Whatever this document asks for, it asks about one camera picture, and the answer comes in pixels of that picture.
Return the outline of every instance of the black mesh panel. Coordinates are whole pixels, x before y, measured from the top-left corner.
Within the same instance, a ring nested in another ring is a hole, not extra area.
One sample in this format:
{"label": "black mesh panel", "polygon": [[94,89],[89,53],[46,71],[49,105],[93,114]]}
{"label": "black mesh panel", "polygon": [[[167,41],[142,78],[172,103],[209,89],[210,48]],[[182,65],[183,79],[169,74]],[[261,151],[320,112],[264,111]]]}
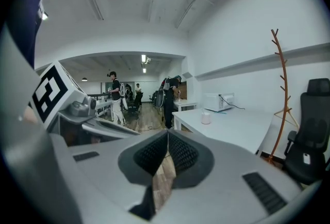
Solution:
{"label": "black mesh panel", "polygon": [[310,96],[330,96],[330,81],[327,78],[311,79],[307,94]]}
{"label": "black mesh panel", "polygon": [[172,134],[169,135],[169,141],[171,142],[169,152],[174,162],[176,174],[179,175],[197,162],[199,153],[194,147]]}
{"label": "black mesh panel", "polygon": [[134,154],[134,161],[153,176],[166,154],[164,146],[167,146],[167,141],[167,137],[160,137],[149,143]]}
{"label": "black mesh panel", "polygon": [[325,152],[330,134],[330,96],[310,96],[303,93],[301,125],[295,143]]}
{"label": "black mesh panel", "polygon": [[286,205],[283,198],[258,173],[250,173],[243,179],[257,196],[269,214],[273,214]]}
{"label": "black mesh panel", "polygon": [[75,156],[73,156],[73,159],[76,162],[79,162],[79,161],[91,159],[93,157],[97,157],[99,155],[100,154],[98,152],[95,152],[95,151],[93,151],[93,152],[85,152],[85,153],[82,153],[82,154],[76,154]]}

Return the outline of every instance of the table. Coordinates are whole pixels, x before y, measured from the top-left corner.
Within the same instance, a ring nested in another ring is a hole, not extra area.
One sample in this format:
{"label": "table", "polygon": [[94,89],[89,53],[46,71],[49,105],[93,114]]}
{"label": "table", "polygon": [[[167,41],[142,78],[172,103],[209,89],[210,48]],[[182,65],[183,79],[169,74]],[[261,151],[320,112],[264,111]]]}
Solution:
{"label": "table", "polygon": [[202,124],[202,109],[173,112],[174,129],[181,130],[181,124],[192,132],[206,137],[235,144],[244,149],[261,155],[263,140],[270,127],[273,114],[254,111],[229,109],[223,113],[211,113],[211,123]]}
{"label": "table", "polygon": [[178,111],[182,111],[183,107],[193,106],[195,108],[197,106],[197,102],[188,101],[187,99],[181,99],[180,101],[176,100],[174,102],[174,105],[177,106]]}
{"label": "table", "polygon": [[104,111],[100,112],[100,113],[97,113],[97,110],[98,109],[101,109],[101,108],[105,108],[107,106],[110,105],[110,109],[111,109],[111,120],[113,120],[113,100],[112,99],[107,99],[107,101],[102,101],[100,103],[96,103],[96,107],[95,107],[95,110],[96,110],[96,116],[99,117],[101,115],[104,114]]}

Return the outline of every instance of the wooden floor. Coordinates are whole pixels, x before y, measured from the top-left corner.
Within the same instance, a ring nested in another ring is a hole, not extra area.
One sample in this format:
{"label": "wooden floor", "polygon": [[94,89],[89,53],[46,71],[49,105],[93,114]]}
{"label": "wooden floor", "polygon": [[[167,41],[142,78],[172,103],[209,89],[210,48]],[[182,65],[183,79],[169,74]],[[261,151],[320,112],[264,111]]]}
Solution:
{"label": "wooden floor", "polygon": [[153,193],[156,212],[161,209],[172,191],[172,182],[176,177],[173,160],[167,152],[163,162],[153,178]]}
{"label": "wooden floor", "polygon": [[[124,110],[123,115],[126,120],[125,127],[131,130],[144,132],[151,129],[163,130],[165,128],[164,122],[161,122],[162,112],[160,109],[153,107],[151,103],[142,103],[142,107],[136,113],[130,113]],[[111,120],[106,115],[102,116],[102,118]]]}

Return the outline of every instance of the backpack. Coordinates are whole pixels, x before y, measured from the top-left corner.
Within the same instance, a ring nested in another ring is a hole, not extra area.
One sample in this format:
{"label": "backpack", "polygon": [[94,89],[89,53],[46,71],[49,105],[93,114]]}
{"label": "backpack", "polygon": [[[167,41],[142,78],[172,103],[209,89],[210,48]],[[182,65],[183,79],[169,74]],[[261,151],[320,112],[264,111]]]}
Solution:
{"label": "backpack", "polygon": [[169,79],[169,78],[166,78],[166,79],[165,79],[165,83],[164,83],[164,86],[163,86],[163,90],[165,90],[165,91],[170,90],[170,79]]}
{"label": "backpack", "polygon": [[119,95],[120,95],[122,98],[125,97],[125,85],[124,85],[124,83],[121,83],[121,84],[120,84]]}

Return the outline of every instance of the black office chair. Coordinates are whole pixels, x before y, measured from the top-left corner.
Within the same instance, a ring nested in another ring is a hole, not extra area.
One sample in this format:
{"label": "black office chair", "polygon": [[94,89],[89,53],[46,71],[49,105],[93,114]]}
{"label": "black office chair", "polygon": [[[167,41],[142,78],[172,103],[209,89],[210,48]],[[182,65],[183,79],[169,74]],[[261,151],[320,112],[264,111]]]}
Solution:
{"label": "black office chair", "polygon": [[288,135],[284,169],[297,181],[312,184],[325,173],[323,153],[330,135],[329,79],[311,79],[300,101],[301,125],[298,133],[291,131]]}
{"label": "black office chair", "polygon": [[139,112],[139,108],[140,108],[140,101],[142,99],[143,94],[142,93],[138,93],[135,97],[134,103],[128,103],[128,111],[130,113],[138,113]]}

